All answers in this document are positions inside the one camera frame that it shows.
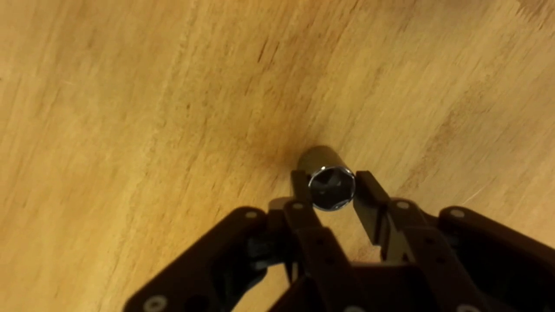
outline silver cylinder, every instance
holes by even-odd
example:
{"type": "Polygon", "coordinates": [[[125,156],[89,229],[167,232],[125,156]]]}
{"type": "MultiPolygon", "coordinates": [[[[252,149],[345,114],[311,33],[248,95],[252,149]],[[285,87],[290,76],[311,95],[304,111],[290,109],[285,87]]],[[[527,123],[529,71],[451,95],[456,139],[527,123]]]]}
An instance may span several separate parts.
{"type": "Polygon", "coordinates": [[[323,210],[338,210],[354,196],[354,173],[328,146],[307,149],[299,160],[299,170],[307,172],[312,203],[323,210]]]}

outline wood grain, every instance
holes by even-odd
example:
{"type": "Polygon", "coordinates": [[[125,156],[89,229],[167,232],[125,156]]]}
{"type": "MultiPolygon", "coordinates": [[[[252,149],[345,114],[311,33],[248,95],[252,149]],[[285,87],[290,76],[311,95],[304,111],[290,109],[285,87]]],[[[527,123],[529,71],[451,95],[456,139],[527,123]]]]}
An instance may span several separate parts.
{"type": "MultiPolygon", "coordinates": [[[[0,0],[0,310],[120,310],[314,144],[555,246],[550,0],[0,0]]],[[[323,215],[370,258],[351,210],[323,215]]],[[[238,310],[266,310],[281,270],[238,310]]]]}

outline wooden surface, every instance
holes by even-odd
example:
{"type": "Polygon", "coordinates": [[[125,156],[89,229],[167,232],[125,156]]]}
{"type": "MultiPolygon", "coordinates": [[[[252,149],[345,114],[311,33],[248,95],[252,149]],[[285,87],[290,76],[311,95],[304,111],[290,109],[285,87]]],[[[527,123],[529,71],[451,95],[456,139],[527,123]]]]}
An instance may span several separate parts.
{"type": "Polygon", "coordinates": [[[120,310],[314,144],[555,246],[553,99],[550,0],[0,0],[0,310],[120,310]]]}

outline screw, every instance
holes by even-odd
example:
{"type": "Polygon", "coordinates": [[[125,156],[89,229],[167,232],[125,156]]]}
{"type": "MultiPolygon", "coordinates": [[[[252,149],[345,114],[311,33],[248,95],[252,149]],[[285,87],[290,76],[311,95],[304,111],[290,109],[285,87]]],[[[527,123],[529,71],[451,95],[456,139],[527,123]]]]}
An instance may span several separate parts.
{"type": "Polygon", "coordinates": [[[151,296],[144,302],[142,310],[144,312],[163,312],[167,309],[168,300],[165,296],[151,296]]]}
{"type": "Polygon", "coordinates": [[[396,206],[401,208],[401,210],[411,208],[411,205],[408,201],[397,201],[396,206]]]}
{"type": "Polygon", "coordinates": [[[451,210],[449,213],[451,213],[455,218],[465,218],[465,215],[467,215],[463,210],[451,210]]]}
{"type": "Polygon", "coordinates": [[[456,307],[456,312],[481,312],[481,309],[463,303],[456,307]]]}
{"type": "Polygon", "coordinates": [[[245,218],[257,218],[257,217],[259,217],[259,213],[255,213],[255,212],[245,213],[245,218]]]}

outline shiny metal object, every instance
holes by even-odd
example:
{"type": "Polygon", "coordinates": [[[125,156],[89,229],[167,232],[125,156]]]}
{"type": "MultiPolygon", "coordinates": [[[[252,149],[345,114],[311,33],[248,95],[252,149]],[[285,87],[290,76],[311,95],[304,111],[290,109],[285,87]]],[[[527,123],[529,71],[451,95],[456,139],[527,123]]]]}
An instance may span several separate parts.
{"type": "Polygon", "coordinates": [[[312,203],[323,210],[338,210],[352,201],[354,173],[328,146],[316,146],[299,160],[299,170],[307,172],[312,203]]]}

